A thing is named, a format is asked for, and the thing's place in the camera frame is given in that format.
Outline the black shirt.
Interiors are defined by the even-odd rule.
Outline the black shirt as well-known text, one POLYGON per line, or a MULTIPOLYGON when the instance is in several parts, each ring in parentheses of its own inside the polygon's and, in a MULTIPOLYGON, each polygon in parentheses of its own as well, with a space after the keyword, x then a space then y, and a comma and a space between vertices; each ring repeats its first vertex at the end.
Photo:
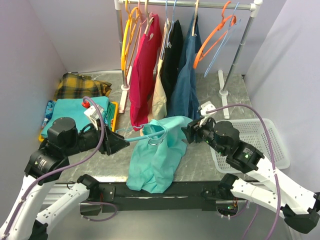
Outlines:
POLYGON ((174 23, 169 36, 171 47, 165 48, 164 61, 162 64, 161 83, 166 96, 166 105, 171 102, 171 97, 178 79, 178 69, 182 54, 184 37, 180 21, 174 23))

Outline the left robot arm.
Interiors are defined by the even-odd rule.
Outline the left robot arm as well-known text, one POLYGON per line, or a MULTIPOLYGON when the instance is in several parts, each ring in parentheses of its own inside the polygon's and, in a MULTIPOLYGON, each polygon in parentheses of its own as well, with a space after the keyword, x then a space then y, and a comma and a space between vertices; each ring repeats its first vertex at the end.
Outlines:
POLYGON ((110 156, 129 145, 123 136, 107 126, 95 128, 90 123, 78 131, 70 117, 55 120, 47 131, 47 138, 29 158, 19 195, 0 228, 0 238, 46 240, 54 226, 78 204, 101 201, 100 182, 84 174, 55 203, 40 210, 61 173, 70 166, 70 156, 88 150, 110 156))

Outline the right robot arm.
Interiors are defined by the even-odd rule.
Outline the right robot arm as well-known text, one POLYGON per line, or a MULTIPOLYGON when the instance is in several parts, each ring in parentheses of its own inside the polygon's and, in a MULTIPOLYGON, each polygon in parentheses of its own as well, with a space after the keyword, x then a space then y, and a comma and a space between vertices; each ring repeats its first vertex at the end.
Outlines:
POLYGON ((278 168, 273 168, 272 162, 261 151, 240 139, 240 132, 231 122, 198 119, 181 130, 189 143, 207 143, 225 157, 231 167, 267 187, 263 189, 227 173, 218 186, 222 198, 246 199, 269 209, 302 234, 308 234, 317 226, 320 194, 302 187, 278 168))

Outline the dark blue shirt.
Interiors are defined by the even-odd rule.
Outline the dark blue shirt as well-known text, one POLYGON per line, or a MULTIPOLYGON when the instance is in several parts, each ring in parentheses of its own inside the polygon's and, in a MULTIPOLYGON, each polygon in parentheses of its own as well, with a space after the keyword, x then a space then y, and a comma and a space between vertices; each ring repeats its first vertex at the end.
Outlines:
POLYGON ((171 102, 167 109, 167 116, 185 116, 192 120, 200 117, 198 113, 199 100, 196 92, 196 73, 193 63, 197 51, 202 45, 200 31, 198 27, 198 16, 195 24, 194 36, 192 34, 192 24, 194 15, 189 24, 182 53, 179 60, 177 82, 174 87, 171 102))

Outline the folded turquoise cloth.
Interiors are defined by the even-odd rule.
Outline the folded turquoise cloth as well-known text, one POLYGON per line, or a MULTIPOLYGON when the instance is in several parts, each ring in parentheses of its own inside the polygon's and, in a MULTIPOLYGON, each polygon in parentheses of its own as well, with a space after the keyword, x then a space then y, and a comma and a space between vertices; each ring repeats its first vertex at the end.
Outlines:
POLYGON ((83 99, 58 99, 53 108, 53 114, 51 120, 46 124, 41 132, 43 138, 47 138, 48 129, 53 125, 53 122, 59 118, 72 118, 75 121, 78 132, 90 124, 90 120, 84 114, 86 108, 82 105, 83 99))

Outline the turquoise t shirt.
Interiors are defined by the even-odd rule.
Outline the turquoise t shirt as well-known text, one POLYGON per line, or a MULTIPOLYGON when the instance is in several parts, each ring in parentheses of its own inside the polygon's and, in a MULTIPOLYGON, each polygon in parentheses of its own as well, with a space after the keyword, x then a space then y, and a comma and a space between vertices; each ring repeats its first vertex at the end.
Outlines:
POLYGON ((186 154, 186 136, 182 127, 192 120, 172 116, 151 120, 142 129, 132 152, 126 185, 130 190, 162 194, 172 184, 182 157, 186 154))

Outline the white clothes rack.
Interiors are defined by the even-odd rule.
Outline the white clothes rack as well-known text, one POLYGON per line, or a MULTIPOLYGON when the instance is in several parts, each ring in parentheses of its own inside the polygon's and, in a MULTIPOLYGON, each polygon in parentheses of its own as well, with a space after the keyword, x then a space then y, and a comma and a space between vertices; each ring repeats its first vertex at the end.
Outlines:
MULTIPOLYGON (((129 82, 130 82, 130 76, 129 76, 129 80, 127 80, 127 76, 125 74, 125 70, 122 69, 123 68, 123 62, 124 60, 122 60, 122 48, 124 45, 124 42, 126 41, 126 36, 124 39, 124 35, 127 34, 127 28, 125 28, 125 30, 123 31, 123 22, 122 22, 122 7, 121 5, 125 5, 125 9, 127 11, 127 5, 129 4, 140 4, 140 0, 114 0, 114 8, 116 10, 116 16, 117 16, 117 27, 118 27, 118 37, 119 37, 119 46, 120 46, 120 52, 121 52, 121 71, 122 71, 122 80, 123 83, 121 85, 121 89, 122 89, 122 95, 121 95, 121 99, 120 99, 120 108, 119 108, 119 113, 124 113, 125 112, 125 106, 127 104, 127 98, 128 98, 128 91, 130 89, 129 86, 129 82)), ((231 76, 233 75, 237 63, 239 61, 239 57, 241 55, 241 52, 243 50, 243 47, 246 44, 246 40, 247 40, 247 36, 248 33, 250 31, 250 28, 252 26, 252 23, 254 21, 254 19, 257 17, 258 12, 261 8, 261 6, 263 5, 263 0, 254 0, 253 3, 250 4, 234 4, 231 6, 231 3, 228 3, 228 5, 223 4, 223 3, 218 3, 218 2, 203 2, 203 3, 199 3, 199 0, 196 0, 195 2, 192 1, 185 1, 185 0, 144 0, 144 2, 142 3, 145 5, 144 11, 146 12, 146 14, 148 15, 148 4, 150 5, 154 5, 154 6, 165 6, 165 11, 167 12, 167 7, 168 6, 173 6, 173 9, 178 6, 178 7, 195 7, 195 12, 197 12, 198 8, 207 8, 207 9, 234 9, 234 12, 236 10, 248 10, 250 11, 250 17, 247 21, 245 30, 243 32, 241 41, 238 45, 237 51, 235 53, 234 59, 232 61, 232 64, 230 66, 227 78, 224 78, 223 75, 223 71, 219 70, 218 73, 218 80, 219 80, 219 86, 220 86, 220 90, 219 90, 219 95, 222 101, 222 106, 226 107, 228 105, 228 96, 229 96, 229 92, 228 92, 228 83, 231 79, 231 76)), ((220 52, 220 50, 222 49, 222 46, 224 46, 224 44, 227 42, 226 37, 228 36, 230 30, 228 30, 225 34, 223 34, 223 40, 217 50, 217 53, 214 55, 213 59, 212 59, 212 64, 210 64, 209 66, 213 65, 213 61, 216 60, 218 53, 220 52)))

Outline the black base bar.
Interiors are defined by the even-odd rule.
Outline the black base bar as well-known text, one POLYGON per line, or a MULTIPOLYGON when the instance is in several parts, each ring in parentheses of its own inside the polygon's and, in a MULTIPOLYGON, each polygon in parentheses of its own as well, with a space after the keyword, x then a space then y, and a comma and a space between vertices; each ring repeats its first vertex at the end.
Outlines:
POLYGON ((173 182, 164 193, 130 190, 125 182, 103 182, 89 199, 116 205, 119 211, 193 210, 216 211, 218 204, 234 203, 230 193, 218 190, 218 181, 173 182))

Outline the yellow plastic hanger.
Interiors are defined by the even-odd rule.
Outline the yellow plastic hanger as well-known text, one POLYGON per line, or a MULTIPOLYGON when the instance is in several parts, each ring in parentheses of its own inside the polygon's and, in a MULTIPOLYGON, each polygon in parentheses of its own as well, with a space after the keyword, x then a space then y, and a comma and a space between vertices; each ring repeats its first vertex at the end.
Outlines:
POLYGON ((136 6, 131 10, 131 12, 127 12, 127 13, 128 13, 128 19, 126 21, 125 29, 123 33, 121 59, 120 59, 121 70, 125 73, 125 75, 127 75, 127 61, 129 57, 129 50, 130 50, 130 46, 132 45, 136 28, 138 26, 140 10, 138 10, 138 7, 136 6))

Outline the yellow plaid shirt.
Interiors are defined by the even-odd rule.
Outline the yellow plaid shirt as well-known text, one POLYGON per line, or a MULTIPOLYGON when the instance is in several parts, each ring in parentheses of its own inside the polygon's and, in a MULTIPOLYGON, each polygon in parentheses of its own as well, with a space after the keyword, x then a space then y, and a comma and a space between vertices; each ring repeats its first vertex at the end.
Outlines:
POLYGON ((85 96, 108 97, 112 91, 112 84, 93 80, 82 74, 65 73, 59 81, 53 99, 81 99, 85 96))

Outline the light blue wavy hanger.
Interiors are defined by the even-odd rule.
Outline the light blue wavy hanger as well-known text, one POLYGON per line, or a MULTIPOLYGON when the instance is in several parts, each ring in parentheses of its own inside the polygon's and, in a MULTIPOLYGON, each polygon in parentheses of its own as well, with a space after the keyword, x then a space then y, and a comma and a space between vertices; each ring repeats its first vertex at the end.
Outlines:
POLYGON ((157 146, 164 141, 165 137, 168 134, 168 129, 166 127, 160 124, 153 123, 145 123, 140 126, 131 126, 129 128, 117 129, 115 133, 122 137, 121 133, 131 132, 134 131, 134 129, 137 129, 138 131, 142 130, 142 135, 125 138, 125 142, 129 143, 129 145, 133 142, 146 140, 147 144, 157 146))

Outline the beige hanger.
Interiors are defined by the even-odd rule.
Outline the beige hanger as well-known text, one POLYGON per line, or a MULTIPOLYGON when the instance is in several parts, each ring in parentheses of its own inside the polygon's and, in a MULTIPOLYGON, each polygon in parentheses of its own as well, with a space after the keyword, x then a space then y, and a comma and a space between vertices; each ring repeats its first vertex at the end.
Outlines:
POLYGON ((153 16, 150 16, 150 13, 148 11, 148 4, 149 4, 149 0, 145 0, 144 1, 144 12, 145 12, 145 16, 146 16, 146 27, 144 30, 144 34, 147 35, 150 29, 150 26, 154 20, 153 16))

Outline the blue patterned cloth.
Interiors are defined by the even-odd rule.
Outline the blue patterned cloth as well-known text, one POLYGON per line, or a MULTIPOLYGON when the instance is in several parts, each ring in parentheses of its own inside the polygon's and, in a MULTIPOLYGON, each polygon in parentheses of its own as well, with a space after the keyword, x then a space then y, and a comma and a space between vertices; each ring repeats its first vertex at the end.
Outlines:
POLYGON ((56 105, 56 101, 54 100, 49 100, 46 108, 45 108, 45 112, 44 112, 44 119, 41 125, 41 129, 43 130, 45 128, 45 126, 49 123, 49 121, 52 119, 53 116, 53 112, 54 112, 54 108, 56 105))

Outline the orange plastic hanger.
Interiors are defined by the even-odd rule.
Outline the orange plastic hanger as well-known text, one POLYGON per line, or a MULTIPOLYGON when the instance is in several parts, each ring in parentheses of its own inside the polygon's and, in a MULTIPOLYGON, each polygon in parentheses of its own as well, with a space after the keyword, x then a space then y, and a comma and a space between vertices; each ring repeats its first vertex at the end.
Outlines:
POLYGON ((227 42, 227 38, 229 36, 230 31, 237 26, 238 19, 236 16, 236 10, 238 8, 239 3, 235 5, 233 8, 233 12, 230 15, 225 15, 227 7, 230 6, 232 2, 228 0, 222 7, 221 10, 221 19, 220 22, 217 24, 217 26, 211 31, 211 33, 206 37, 206 39, 203 41, 201 47, 196 52, 195 59, 193 62, 193 68, 196 69, 199 65, 199 63, 204 60, 204 58, 217 46, 217 50, 214 53, 211 62, 209 63, 207 67, 207 71, 209 71, 215 62, 216 58, 218 57, 221 48, 223 45, 227 42))

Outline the wooden hanger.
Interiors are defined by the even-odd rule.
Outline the wooden hanger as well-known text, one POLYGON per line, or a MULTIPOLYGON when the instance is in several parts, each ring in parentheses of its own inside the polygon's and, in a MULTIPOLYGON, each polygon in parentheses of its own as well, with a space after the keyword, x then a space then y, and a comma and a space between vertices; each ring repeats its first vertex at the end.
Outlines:
POLYGON ((196 0, 193 22, 192 22, 192 27, 191 27, 191 36, 192 37, 195 35, 195 27, 196 27, 196 21, 197 21, 197 16, 198 16, 198 8, 199 8, 199 0, 196 0))

